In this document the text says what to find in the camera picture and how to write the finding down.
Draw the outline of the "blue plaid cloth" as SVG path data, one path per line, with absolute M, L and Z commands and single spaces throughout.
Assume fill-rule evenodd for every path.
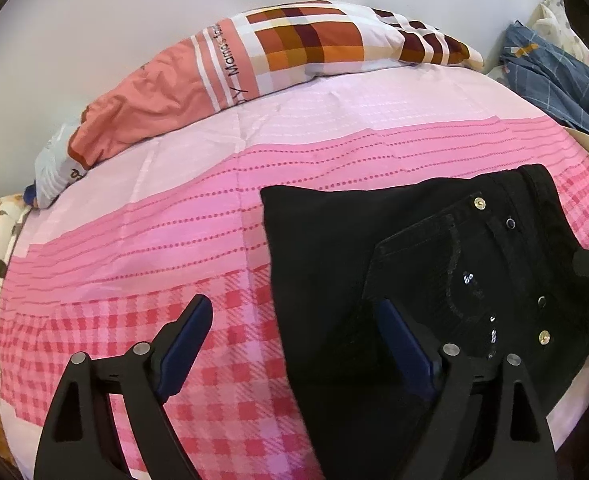
M 507 87 L 561 125 L 589 134 L 589 67 L 527 26 L 509 25 L 499 56 Z

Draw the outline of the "black pants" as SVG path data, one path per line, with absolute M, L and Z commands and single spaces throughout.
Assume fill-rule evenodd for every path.
M 329 479 L 395 477 L 429 417 L 381 301 L 473 358 L 521 356 L 545 411 L 589 355 L 581 245 L 541 165 L 375 191 L 273 185 L 261 200 L 287 375 Z

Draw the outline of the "orange plaid quilt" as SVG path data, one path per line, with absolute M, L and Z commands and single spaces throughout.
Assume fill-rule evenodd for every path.
M 130 146 L 318 77 L 401 64 L 482 70 L 477 50 L 419 20 L 311 0 L 225 18 L 169 47 L 90 102 L 37 155 L 24 202 L 45 209 Z

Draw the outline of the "white floral cloth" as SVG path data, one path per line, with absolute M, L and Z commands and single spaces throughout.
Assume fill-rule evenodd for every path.
M 545 0 L 533 11 L 529 28 L 589 67 L 589 49 L 572 28 L 563 0 Z

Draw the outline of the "pink checked bed sheet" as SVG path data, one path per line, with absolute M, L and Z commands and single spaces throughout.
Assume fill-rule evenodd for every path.
M 67 358 L 152 337 L 195 295 L 213 325 L 168 404 L 206 479 L 321 479 L 287 375 L 263 188 L 375 191 L 545 167 L 589 248 L 589 155 L 488 77 L 415 66 L 300 84 L 139 143 L 29 214 L 0 293 L 0 411 L 25 478 Z M 555 407 L 581 414 L 589 355 Z

